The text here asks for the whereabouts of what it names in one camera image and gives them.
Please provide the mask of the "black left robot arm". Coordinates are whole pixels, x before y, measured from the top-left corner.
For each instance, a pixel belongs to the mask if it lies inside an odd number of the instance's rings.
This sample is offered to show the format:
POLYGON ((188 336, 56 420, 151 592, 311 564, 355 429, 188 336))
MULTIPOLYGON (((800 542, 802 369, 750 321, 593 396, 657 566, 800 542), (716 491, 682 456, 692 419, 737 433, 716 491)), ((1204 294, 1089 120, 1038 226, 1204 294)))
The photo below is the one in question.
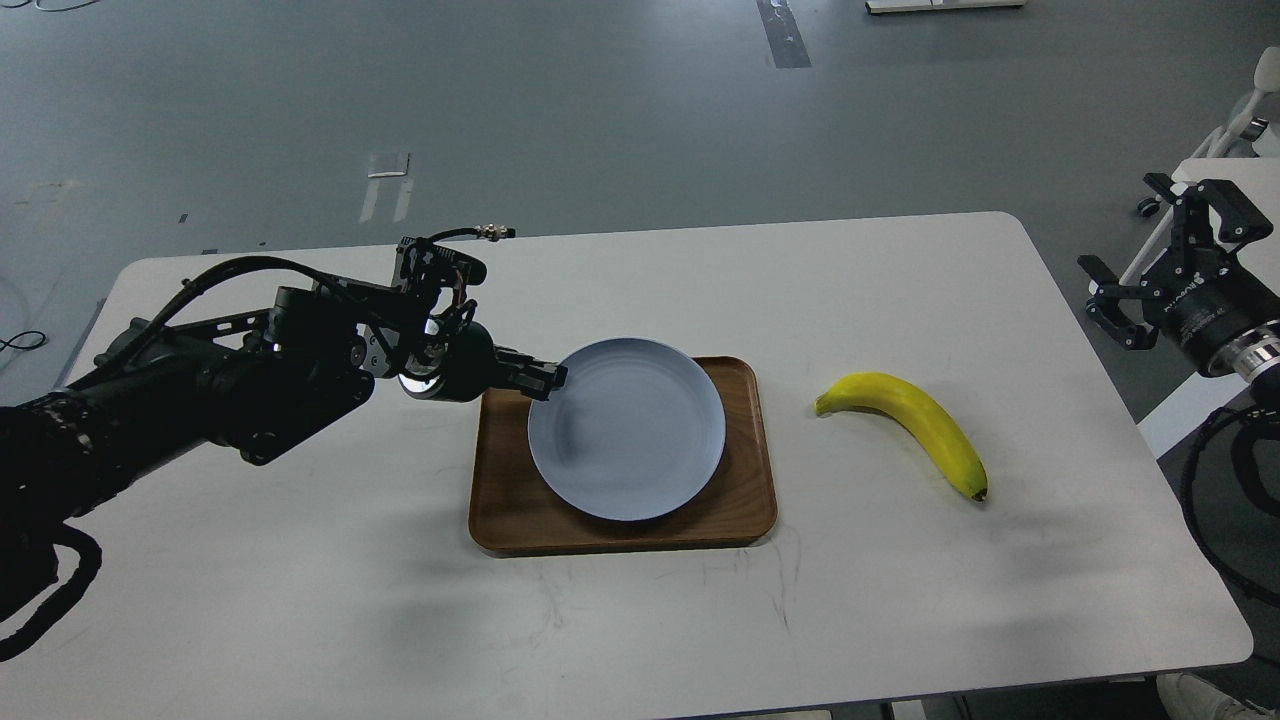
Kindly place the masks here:
POLYGON ((3 410, 3 616, 58 578, 59 525, 205 443, 262 466, 367 402, 380 379, 415 398, 489 389, 544 401, 568 375, 502 347, 468 288, 485 264, 449 240, 406 237, 389 284, 265 255, 210 266, 137 318, 70 384, 3 410))

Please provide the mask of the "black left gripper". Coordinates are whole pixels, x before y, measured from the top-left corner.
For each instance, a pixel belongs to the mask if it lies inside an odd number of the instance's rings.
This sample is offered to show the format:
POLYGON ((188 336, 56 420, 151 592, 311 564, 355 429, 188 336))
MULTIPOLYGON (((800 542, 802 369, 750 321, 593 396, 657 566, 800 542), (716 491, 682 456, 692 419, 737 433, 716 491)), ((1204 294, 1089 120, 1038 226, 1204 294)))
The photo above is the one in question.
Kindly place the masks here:
POLYGON ((401 333, 398 350, 404 355, 401 388, 416 400, 470 402, 490 387, 520 392, 543 402, 564 387, 570 369, 561 363, 543 361, 504 346, 494 346, 489 331, 470 322, 447 342, 443 355, 419 361, 426 370, 413 370, 413 351, 425 350, 430 336, 401 333))

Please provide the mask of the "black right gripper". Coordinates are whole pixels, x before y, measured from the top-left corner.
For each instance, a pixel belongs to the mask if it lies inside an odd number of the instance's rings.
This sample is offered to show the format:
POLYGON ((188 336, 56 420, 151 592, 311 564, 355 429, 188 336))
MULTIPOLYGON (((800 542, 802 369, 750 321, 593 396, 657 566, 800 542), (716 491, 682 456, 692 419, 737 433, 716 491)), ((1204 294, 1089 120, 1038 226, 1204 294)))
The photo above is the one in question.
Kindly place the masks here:
POLYGON ((1151 350, 1160 331, 1202 377, 1260 379, 1276 369, 1277 296, 1238 261, 1274 223, 1229 179, 1183 190, 1165 173, 1143 181, 1170 206, 1169 245, 1143 263, 1149 281, 1138 284, 1124 284, 1096 255, 1078 256, 1094 287, 1085 316, 1126 351, 1151 350), (1155 327, 1134 322, 1123 310, 1129 301, 1149 302, 1155 327))

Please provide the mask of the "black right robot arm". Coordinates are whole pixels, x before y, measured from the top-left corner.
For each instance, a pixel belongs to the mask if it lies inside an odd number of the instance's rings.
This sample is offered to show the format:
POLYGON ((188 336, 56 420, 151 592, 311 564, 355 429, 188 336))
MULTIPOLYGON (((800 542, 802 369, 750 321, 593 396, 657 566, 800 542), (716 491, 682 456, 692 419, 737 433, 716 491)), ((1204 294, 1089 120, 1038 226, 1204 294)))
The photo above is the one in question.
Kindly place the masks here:
POLYGON ((1143 215, 1166 209, 1161 227, 1124 272, 1082 255, 1091 282, 1085 316, 1116 345, 1146 351, 1164 340, 1190 364, 1190 377, 1139 424, 1149 450, 1165 455, 1220 404, 1248 395, 1249 438, 1277 433, 1277 293, 1243 260, 1274 223, 1230 179, 1176 181, 1149 173, 1143 215))

